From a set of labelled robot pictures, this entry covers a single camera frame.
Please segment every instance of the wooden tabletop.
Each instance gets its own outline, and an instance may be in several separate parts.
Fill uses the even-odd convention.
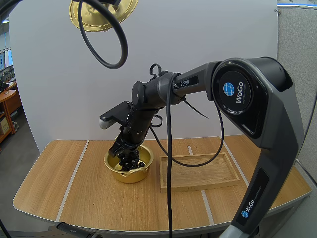
[[[0,103],[8,100],[9,98],[12,98],[15,93],[15,90],[3,91],[2,93],[0,93]]]
[[[161,141],[167,148],[167,140]],[[160,193],[159,157],[155,140],[144,142],[154,153],[148,176],[141,182],[116,181],[104,164],[113,141],[49,143],[18,190],[16,209],[53,222],[117,231],[168,230],[166,193]],[[219,137],[175,139],[174,155],[215,153]],[[233,219],[256,166],[260,149],[244,135],[226,136],[226,152],[240,182],[203,191],[172,193],[173,228],[228,225]],[[311,188],[294,167],[271,210],[303,199]]]

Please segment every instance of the blue globe logo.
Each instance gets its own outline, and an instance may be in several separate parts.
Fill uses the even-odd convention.
[[[249,216],[249,214],[246,212],[246,211],[242,211],[241,212],[241,215],[244,217],[244,218],[247,218]]]
[[[225,83],[225,85],[223,86],[223,91],[225,95],[232,96],[234,93],[233,85],[231,83]]]

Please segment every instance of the gold bowl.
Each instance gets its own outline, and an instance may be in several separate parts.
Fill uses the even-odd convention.
[[[145,166],[127,172],[121,170],[121,165],[119,165],[120,159],[117,156],[112,157],[109,153],[105,154],[105,164],[111,170],[116,180],[124,183],[135,183],[143,180],[148,175],[149,166],[154,157],[153,152],[144,145],[140,145],[138,150],[140,153],[140,162],[143,162]]]

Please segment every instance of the pot handle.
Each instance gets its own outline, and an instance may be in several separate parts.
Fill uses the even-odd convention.
[[[134,173],[139,172],[139,171],[146,173],[147,170],[148,170],[148,168],[144,169],[144,167],[141,167],[141,168],[137,168],[134,170],[130,170],[127,174],[121,173],[121,175],[124,177],[129,177],[131,174],[134,174]]]

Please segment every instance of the white backdrop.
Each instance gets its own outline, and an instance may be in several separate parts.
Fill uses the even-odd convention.
[[[23,107],[40,151],[54,139],[114,139],[119,126],[99,128],[99,115],[131,100],[135,81],[148,81],[152,63],[184,73],[230,57],[277,54],[276,0],[139,0],[122,22],[129,57],[118,70],[99,64],[69,19],[69,0],[26,0],[10,14],[14,69]],[[105,60],[116,62],[115,32],[89,33]],[[172,106],[173,137],[219,136],[219,119],[205,92]],[[163,125],[166,125],[165,110]],[[241,134],[227,119],[225,134]],[[157,129],[167,138],[166,126]]]

